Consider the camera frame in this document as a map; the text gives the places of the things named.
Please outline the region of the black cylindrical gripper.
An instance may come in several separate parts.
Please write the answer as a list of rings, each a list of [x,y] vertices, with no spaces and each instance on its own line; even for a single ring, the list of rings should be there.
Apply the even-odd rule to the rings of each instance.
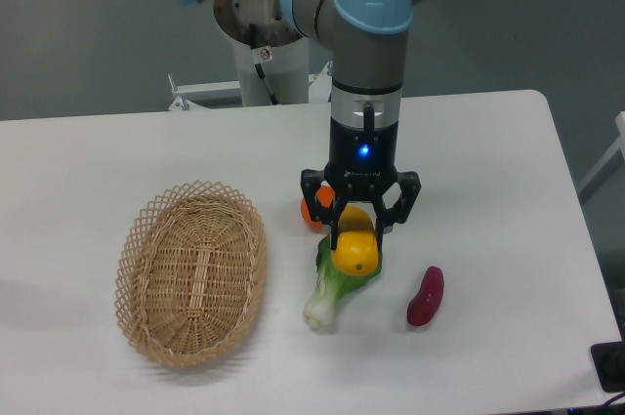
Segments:
[[[323,171],[304,169],[300,187],[314,221],[330,227],[330,248],[338,244],[339,220],[348,201],[371,201],[376,214],[375,233],[378,250],[383,248],[386,230],[404,224],[421,190],[414,171],[396,173],[398,123],[366,133],[363,128],[345,126],[330,119],[328,163]],[[331,204],[323,206],[317,197],[323,181],[334,190]],[[383,194],[398,183],[400,195],[387,208]]]

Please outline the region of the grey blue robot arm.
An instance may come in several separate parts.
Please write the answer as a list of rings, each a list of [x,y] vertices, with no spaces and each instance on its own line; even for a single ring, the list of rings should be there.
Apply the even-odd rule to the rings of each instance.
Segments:
[[[396,168],[396,138],[413,6],[424,0],[178,1],[211,2],[221,31],[244,48],[239,80],[250,104],[284,104],[277,84],[306,84],[306,76],[275,67],[279,50],[306,40],[329,50],[329,159],[320,171],[302,172],[309,212],[337,230],[350,203],[369,203],[377,236],[407,220],[421,184]]]

